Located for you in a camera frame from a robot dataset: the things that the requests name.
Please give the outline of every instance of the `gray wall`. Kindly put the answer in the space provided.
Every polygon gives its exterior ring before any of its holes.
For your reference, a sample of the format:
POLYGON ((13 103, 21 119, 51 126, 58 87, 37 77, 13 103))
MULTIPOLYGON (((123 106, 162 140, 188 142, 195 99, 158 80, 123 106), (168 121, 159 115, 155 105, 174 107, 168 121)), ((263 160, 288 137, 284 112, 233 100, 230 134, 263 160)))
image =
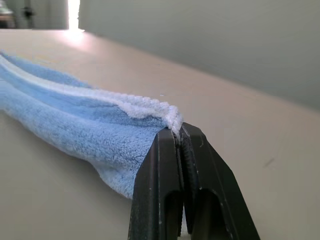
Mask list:
MULTIPOLYGON (((14 11, 17 27, 28 28, 28 23, 22 14, 25 0, 5 0, 5 2, 14 11)), ((31 0, 30 2, 36 13, 33 17, 35 29, 68 28, 68 0, 31 0)))
POLYGON ((81 0, 79 18, 88 32, 320 110, 320 0, 81 0))

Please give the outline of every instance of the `blue microfiber towel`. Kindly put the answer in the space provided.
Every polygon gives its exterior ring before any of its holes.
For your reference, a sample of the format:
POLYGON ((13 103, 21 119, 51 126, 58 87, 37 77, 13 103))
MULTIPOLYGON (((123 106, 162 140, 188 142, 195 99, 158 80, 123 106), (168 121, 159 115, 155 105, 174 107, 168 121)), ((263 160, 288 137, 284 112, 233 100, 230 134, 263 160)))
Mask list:
POLYGON ((0 109, 59 150, 90 162, 127 198, 156 133, 168 127, 177 134, 183 122, 167 102, 95 89, 4 53, 0 109))

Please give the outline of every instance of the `table surface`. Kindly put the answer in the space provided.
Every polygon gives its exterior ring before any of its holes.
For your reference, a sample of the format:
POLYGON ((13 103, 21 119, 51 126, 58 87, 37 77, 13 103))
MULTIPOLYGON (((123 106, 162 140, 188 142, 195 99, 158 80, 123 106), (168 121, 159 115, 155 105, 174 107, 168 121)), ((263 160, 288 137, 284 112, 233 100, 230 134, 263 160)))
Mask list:
MULTIPOLYGON (((0 30, 0 49, 178 106, 233 170, 261 239, 318 239, 319 112, 85 32, 0 30)), ((127 238, 131 202, 88 163, 3 112, 0 136, 1 239, 127 238)))

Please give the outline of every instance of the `white stripe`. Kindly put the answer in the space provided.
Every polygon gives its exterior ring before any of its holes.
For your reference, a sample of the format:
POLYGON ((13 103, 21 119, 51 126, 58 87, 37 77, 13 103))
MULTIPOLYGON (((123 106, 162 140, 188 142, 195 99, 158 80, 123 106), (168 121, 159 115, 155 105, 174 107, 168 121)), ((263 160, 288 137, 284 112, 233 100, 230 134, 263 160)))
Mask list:
POLYGON ((0 64, 21 80, 52 92, 115 104, 132 118, 142 119, 147 116, 162 118, 163 120, 166 120, 168 127, 176 134, 180 130, 183 122, 183 119, 178 112, 178 108, 176 106, 169 105, 167 102, 160 102, 149 97, 127 95, 100 89, 90 89, 52 82, 24 71, 5 59, 2 55, 0 55, 0 64))

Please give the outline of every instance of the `towel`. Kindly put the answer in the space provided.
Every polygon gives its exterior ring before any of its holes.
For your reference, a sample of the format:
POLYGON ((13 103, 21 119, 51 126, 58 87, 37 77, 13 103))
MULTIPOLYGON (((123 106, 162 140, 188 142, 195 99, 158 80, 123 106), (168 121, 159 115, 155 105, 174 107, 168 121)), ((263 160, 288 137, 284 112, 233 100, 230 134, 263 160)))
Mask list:
POLYGON ((158 131, 179 135, 176 106, 96 89, 74 77, 0 53, 0 109, 39 138, 91 163, 132 198, 136 173, 158 131))

